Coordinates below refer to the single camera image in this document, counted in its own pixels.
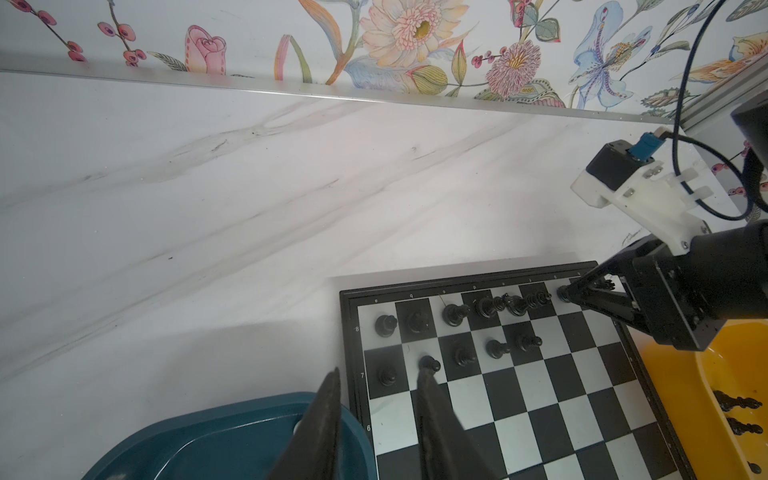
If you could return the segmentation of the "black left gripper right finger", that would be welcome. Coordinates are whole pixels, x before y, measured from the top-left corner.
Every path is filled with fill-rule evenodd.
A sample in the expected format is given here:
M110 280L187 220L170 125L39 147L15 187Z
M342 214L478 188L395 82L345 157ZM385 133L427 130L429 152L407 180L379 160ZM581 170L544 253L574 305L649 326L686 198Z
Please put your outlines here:
M495 479L426 368L417 378L416 429L422 479Z

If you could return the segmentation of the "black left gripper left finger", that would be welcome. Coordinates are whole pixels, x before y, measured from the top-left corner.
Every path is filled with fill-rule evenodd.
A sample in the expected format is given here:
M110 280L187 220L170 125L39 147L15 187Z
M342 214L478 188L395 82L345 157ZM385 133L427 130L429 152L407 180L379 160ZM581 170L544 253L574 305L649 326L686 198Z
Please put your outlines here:
M323 380L292 440L268 479L334 479L341 427L341 379L335 368Z

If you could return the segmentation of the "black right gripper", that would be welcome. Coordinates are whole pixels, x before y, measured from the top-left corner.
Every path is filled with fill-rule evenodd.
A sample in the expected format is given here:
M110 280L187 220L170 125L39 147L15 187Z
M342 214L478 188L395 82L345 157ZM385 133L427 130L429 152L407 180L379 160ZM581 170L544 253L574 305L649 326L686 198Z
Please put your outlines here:
M705 311L682 264L648 235L561 287L560 299L642 330L660 345L702 352L725 322Z

